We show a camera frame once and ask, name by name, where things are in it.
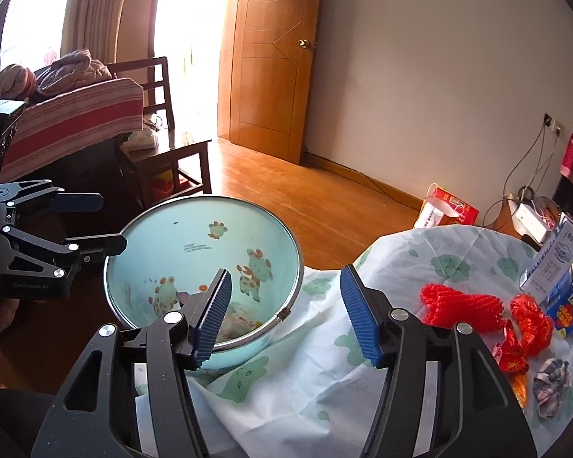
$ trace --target door panel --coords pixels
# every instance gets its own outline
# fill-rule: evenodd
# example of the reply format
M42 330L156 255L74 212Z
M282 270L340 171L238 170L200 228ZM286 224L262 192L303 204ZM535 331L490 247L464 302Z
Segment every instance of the door panel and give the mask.
M239 0L231 141L299 163L320 0ZM310 42L300 46L300 39Z

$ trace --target power outlet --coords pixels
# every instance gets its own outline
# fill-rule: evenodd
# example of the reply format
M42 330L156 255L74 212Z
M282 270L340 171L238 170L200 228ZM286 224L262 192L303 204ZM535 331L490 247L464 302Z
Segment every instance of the power outlet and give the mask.
M545 114L543 117L543 125L546 126L550 132L556 134L557 137L560 137L560 133L564 128L560 122L558 122L555 118L550 117L548 114Z

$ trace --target striped cloth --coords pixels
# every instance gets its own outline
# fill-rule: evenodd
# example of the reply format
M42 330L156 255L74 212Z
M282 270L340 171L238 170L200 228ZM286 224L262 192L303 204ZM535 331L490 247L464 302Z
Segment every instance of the striped cloth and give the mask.
M142 87L115 79L60 94L27 108L6 152L0 182L19 179L42 166L142 128Z

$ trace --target striped curtain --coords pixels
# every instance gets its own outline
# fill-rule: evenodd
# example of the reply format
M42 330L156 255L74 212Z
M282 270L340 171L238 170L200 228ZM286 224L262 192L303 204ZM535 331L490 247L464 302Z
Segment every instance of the striped curtain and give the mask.
M117 35L123 0L68 0L61 55L88 48L104 63L117 60Z

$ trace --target doorway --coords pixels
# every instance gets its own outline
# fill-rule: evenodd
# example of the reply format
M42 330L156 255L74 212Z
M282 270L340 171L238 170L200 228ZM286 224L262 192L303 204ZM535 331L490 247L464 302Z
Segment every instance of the doorway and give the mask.
M196 142L217 137L226 8L227 0L157 0L154 54L168 58L176 127ZM157 90L157 102L162 93Z

